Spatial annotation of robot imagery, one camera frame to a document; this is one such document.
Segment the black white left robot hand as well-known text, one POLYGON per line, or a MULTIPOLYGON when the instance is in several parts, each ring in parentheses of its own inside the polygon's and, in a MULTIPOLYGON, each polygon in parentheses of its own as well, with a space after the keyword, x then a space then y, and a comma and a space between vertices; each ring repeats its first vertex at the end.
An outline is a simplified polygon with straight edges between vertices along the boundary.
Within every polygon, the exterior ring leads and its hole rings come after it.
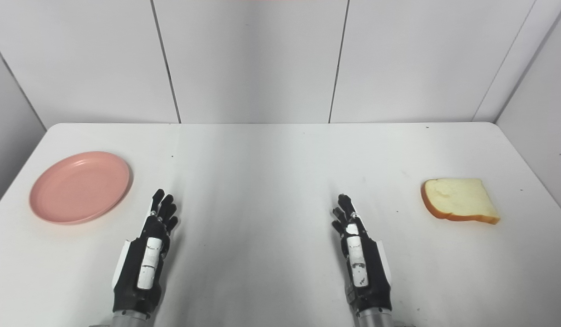
POLYGON ((152 197, 141 234, 123 245, 113 282, 113 320, 144 325, 162 297, 160 276, 179 220, 173 195, 158 189, 152 197))

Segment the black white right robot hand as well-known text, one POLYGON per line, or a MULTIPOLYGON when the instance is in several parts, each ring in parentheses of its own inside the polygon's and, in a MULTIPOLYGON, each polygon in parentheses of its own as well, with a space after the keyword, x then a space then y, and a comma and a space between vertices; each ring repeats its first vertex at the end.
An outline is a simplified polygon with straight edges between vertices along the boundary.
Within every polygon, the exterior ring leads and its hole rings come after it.
POLYGON ((392 310, 391 283, 385 256, 378 242, 368 234, 361 216, 346 194, 337 197, 332 227, 340 237, 341 252, 349 277, 346 296, 357 314, 362 311, 392 310))

